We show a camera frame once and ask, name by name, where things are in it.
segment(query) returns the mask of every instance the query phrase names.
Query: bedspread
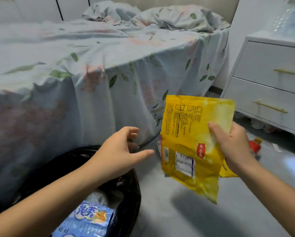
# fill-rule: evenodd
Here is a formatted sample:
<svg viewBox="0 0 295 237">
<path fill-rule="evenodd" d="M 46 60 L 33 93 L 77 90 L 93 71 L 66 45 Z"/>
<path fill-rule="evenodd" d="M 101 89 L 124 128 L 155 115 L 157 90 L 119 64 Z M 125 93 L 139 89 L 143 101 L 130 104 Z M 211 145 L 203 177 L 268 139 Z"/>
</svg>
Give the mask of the bedspread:
<svg viewBox="0 0 295 237">
<path fill-rule="evenodd" d="M 124 126 L 147 142 L 167 94 L 205 95 L 228 32 L 88 20 L 0 26 L 0 201 L 35 167 Z"/>
</svg>

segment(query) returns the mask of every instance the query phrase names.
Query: blue snack package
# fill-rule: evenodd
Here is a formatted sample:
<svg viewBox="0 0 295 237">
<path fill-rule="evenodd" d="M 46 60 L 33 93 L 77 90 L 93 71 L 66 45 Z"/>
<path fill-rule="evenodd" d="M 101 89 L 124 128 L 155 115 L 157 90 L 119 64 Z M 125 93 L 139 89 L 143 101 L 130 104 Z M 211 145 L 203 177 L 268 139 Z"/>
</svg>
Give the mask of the blue snack package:
<svg viewBox="0 0 295 237">
<path fill-rule="evenodd" d="M 53 237 L 104 237 L 113 209 L 83 201 L 52 233 Z"/>
</svg>

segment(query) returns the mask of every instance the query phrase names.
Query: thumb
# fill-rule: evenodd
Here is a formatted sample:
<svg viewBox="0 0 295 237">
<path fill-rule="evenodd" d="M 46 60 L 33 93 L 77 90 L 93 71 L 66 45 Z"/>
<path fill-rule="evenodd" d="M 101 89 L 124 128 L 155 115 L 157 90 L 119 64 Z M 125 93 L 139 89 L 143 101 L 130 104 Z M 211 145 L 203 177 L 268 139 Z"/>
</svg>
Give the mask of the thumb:
<svg viewBox="0 0 295 237">
<path fill-rule="evenodd" d="M 154 150 L 143 150 L 143 151 L 132 154 L 132 156 L 134 157 L 135 162 L 139 163 L 153 154 L 154 154 Z"/>
<path fill-rule="evenodd" d="M 229 135 L 226 134 L 219 125 L 213 122 L 208 122 L 208 128 L 213 133 L 219 144 L 224 142 L 229 137 Z"/>
</svg>

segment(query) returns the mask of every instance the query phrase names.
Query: headboard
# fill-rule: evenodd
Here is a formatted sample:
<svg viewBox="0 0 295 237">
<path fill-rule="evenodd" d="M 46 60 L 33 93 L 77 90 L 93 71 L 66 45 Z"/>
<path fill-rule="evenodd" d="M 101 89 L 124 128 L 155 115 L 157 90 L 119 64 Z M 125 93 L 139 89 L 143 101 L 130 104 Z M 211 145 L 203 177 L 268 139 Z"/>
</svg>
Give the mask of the headboard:
<svg viewBox="0 0 295 237">
<path fill-rule="evenodd" d="M 137 6 L 141 11 L 152 7 L 166 7 L 171 5 L 196 4 L 218 13 L 231 23 L 239 0 L 113 0 L 115 2 L 125 2 L 132 6 Z"/>
</svg>

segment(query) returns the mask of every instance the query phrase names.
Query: left hand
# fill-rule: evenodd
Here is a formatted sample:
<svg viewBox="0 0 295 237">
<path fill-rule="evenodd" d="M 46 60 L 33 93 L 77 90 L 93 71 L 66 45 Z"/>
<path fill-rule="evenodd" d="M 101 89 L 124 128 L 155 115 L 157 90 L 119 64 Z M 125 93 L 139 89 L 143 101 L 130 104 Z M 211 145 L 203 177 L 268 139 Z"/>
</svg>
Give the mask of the left hand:
<svg viewBox="0 0 295 237">
<path fill-rule="evenodd" d="M 138 132 L 137 127 L 123 127 L 110 136 L 85 165 L 94 174 L 100 171 L 105 181 L 126 174 L 136 164 L 154 154 L 154 150 L 130 154 L 129 150 L 138 150 L 139 146 L 137 143 L 128 142 L 128 139 L 135 139 Z"/>
</svg>

